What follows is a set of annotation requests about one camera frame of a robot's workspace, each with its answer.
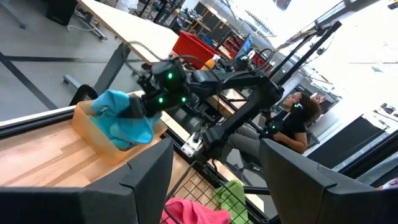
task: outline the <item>black shirt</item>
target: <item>black shirt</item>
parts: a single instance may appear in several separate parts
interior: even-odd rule
[[[284,121],[283,118],[288,114],[286,111],[280,112],[278,115],[272,118],[272,121],[279,124],[279,131],[287,137],[295,140],[296,133],[305,133],[305,124],[302,119],[298,116],[289,115]],[[289,147],[284,142],[278,142],[279,144]]]

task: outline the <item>white cable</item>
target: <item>white cable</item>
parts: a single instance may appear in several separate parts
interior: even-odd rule
[[[77,17],[83,19],[85,16],[84,16],[81,12],[77,11],[77,7],[78,7],[78,6],[79,6],[79,4],[77,4],[76,7],[75,7],[75,15],[76,15]],[[73,25],[67,25],[67,30],[68,30],[68,31],[70,31],[70,28],[76,28],[76,29],[78,29],[78,30],[89,31],[89,32],[94,31],[94,30],[96,29],[96,27],[94,27],[94,28],[92,28],[92,29],[84,29],[84,28],[81,28],[81,27],[73,26]]]

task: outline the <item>metal wire rack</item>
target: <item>metal wire rack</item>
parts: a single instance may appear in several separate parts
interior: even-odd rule
[[[268,223],[267,220],[261,220],[246,206],[245,201],[239,199],[237,195],[232,193],[226,187],[226,183],[220,181],[216,175],[209,170],[208,164],[203,165],[200,162],[194,162],[187,169],[187,171],[178,180],[175,187],[170,191],[166,197],[166,201],[174,197],[191,200],[192,202],[204,205],[206,208],[217,211],[225,209],[230,214],[230,224],[263,224]],[[205,172],[207,179],[202,177],[197,170]],[[184,223],[174,217],[172,213],[164,207],[164,213],[160,223],[161,224],[190,224]]]

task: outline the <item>computer monitor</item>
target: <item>computer monitor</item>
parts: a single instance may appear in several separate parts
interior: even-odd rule
[[[240,58],[240,56],[248,54],[252,45],[253,45],[253,38],[249,34],[244,40],[242,47],[238,50],[234,58],[235,59]]]

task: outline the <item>red container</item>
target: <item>red container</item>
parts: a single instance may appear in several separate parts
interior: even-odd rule
[[[191,55],[203,61],[187,59],[196,69],[201,69],[205,62],[213,58],[214,54],[219,55],[216,50],[212,49],[196,35],[184,31],[180,31],[180,37],[175,43],[173,51],[179,55]]]

